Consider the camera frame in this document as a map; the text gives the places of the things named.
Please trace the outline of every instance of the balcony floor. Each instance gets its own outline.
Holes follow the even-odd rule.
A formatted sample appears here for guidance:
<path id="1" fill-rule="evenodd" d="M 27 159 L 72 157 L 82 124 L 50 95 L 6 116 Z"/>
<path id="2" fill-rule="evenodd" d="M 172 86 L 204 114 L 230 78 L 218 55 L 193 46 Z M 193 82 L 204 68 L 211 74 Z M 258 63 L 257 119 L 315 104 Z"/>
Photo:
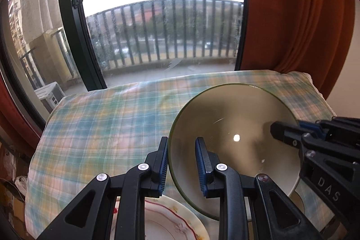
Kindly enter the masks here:
<path id="1" fill-rule="evenodd" d="M 227 63 L 222 64 L 192 64 L 192 65 L 176 65 L 169 69 L 167 67 L 158 69 L 141 70 L 137 72 L 127 73 L 112 73 L 105 76 L 105 82 L 108 88 L 117 85 L 154 81 L 158 79 L 171 78 L 174 76 L 201 74 L 201 73 L 215 73 L 215 72 L 228 72 L 235 68 L 235 59 L 229 60 Z M 69 87 L 64 91 L 65 95 L 79 94 L 86 92 L 87 89 L 83 83 L 76 84 Z"/>

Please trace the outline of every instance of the checkered tablecloth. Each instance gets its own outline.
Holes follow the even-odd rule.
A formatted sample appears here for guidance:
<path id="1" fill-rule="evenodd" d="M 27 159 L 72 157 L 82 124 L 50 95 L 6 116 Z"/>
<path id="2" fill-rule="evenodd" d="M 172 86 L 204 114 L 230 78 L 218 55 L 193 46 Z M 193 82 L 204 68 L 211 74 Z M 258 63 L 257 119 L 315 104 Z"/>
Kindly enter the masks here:
<path id="1" fill-rule="evenodd" d="M 169 135 L 176 115 L 191 98 L 226 83 L 264 88 L 298 119 L 330 119 L 334 114 L 309 75 L 269 70 L 180 76 L 67 96 L 51 113 L 31 160 L 25 207 L 28 232 L 39 236 L 97 174 L 114 176 L 142 163 L 158 148 L 160 138 Z M 302 181 L 296 191 L 304 202 L 305 215 L 322 229 L 332 218 L 331 211 Z M 169 172 L 164 194 L 189 207 Z M 195 214 L 210 238 L 217 239 L 218 222 Z"/>

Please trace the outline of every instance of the balcony railing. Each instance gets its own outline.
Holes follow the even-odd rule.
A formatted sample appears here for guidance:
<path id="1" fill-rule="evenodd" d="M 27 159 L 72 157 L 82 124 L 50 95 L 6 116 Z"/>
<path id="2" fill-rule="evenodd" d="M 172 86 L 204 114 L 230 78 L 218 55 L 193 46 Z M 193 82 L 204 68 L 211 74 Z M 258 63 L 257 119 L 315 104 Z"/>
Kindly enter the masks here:
<path id="1" fill-rule="evenodd" d="M 242 13 L 243 3 L 231 0 L 149 0 L 105 10 L 86 21 L 97 61 L 106 72 L 174 58 L 235 58 Z M 60 47 L 69 81 L 76 83 L 80 75 L 64 29 L 50 37 Z M 53 82 L 43 77 L 37 66 L 41 61 L 31 50 L 19 58 L 34 89 Z"/>

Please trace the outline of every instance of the green bowl rim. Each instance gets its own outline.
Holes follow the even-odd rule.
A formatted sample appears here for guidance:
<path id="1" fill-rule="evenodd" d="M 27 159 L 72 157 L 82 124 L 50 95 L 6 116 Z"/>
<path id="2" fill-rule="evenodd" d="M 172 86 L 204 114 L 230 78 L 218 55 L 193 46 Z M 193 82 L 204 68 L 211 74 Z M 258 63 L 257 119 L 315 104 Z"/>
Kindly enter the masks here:
<path id="1" fill-rule="evenodd" d="M 172 162 L 171 162 L 171 156 L 170 156 L 170 151 L 171 151 L 171 137 L 172 137 L 172 133 L 173 133 L 173 130 L 174 130 L 174 127 L 175 127 L 175 124 L 176 122 L 178 121 L 181 113 L 183 112 L 183 110 L 190 104 L 190 102 L 192 100 L 194 100 L 196 97 L 200 96 L 202 93 L 208 91 L 208 90 L 211 90 L 211 89 L 214 89 L 214 88 L 217 88 L 217 87 L 221 87 L 221 86 L 224 86 L 224 85 L 247 85 L 247 86 L 250 86 L 250 87 L 253 87 L 253 88 L 257 88 L 259 90 L 263 90 L 269 94 L 271 94 L 272 96 L 274 96 L 276 99 L 278 99 L 289 111 L 290 113 L 292 114 L 293 118 L 295 119 L 297 125 L 298 125 L 298 120 L 296 119 L 294 113 L 290 110 L 290 108 L 277 96 L 275 96 L 273 93 L 271 93 L 270 91 L 266 90 L 266 89 L 263 89 L 261 87 L 258 87 L 256 85 L 251 85 L 251 84 L 245 84 L 245 83 L 227 83 L 227 84 L 220 84 L 220 85 L 216 85 L 216 86 L 213 86 L 213 87 L 210 87 L 200 93 L 198 93 L 196 96 L 194 96 L 193 98 L 191 98 L 180 110 L 180 112 L 177 114 L 174 122 L 172 123 L 172 126 L 171 126 L 171 129 L 170 129 L 170 133 L 169 133 L 169 140 L 168 140 L 168 146 L 167 146 L 167 158 L 168 158 L 168 165 L 169 165 L 169 171 L 170 171 L 170 175 L 171 175 L 171 178 L 172 180 L 174 181 L 175 183 L 175 186 L 176 186 L 176 189 L 179 191 L 179 193 L 181 194 L 181 196 L 186 200 L 186 202 L 188 204 L 190 204 L 190 206 L 192 208 L 194 208 L 196 211 L 198 211 L 199 213 L 207 216 L 208 218 L 210 219 L 213 219 L 213 220 L 216 220 L 216 221 L 219 221 L 219 217 L 215 217 L 213 216 L 212 214 L 209 214 L 205 211 L 203 211 L 202 209 L 200 209 L 199 207 L 197 207 L 186 195 L 185 193 L 182 191 L 178 181 L 176 180 L 176 177 L 175 177 L 175 174 L 174 174 L 174 171 L 172 169 Z M 298 185 L 299 183 L 299 175 L 297 177 L 297 180 L 296 180 L 296 184 L 294 185 L 293 189 L 291 190 L 290 194 L 294 192 L 296 186 Z"/>

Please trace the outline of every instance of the triangular cutout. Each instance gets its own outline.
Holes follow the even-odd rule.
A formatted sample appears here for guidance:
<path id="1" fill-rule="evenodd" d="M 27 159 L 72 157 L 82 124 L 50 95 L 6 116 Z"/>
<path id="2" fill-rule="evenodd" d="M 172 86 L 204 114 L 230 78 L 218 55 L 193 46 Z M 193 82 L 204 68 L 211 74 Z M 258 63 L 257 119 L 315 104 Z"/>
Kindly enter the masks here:
<path id="1" fill-rule="evenodd" d="M 328 160 L 326 160 L 325 163 L 330 168 L 332 168 L 337 173 L 339 173 L 342 177 L 344 177 L 346 180 L 348 180 L 349 182 L 352 182 L 353 177 L 354 177 L 354 170 L 352 168 L 349 168 L 347 166 L 340 165 L 340 164 L 337 164 L 337 163 L 334 163 L 334 162 L 328 161 Z"/>
<path id="2" fill-rule="evenodd" d="M 270 191 L 269 196 L 279 228 L 284 229 L 300 222 L 275 191 Z"/>
<path id="3" fill-rule="evenodd" d="M 79 228 L 86 225 L 95 191 L 90 190 L 65 217 L 65 222 Z"/>

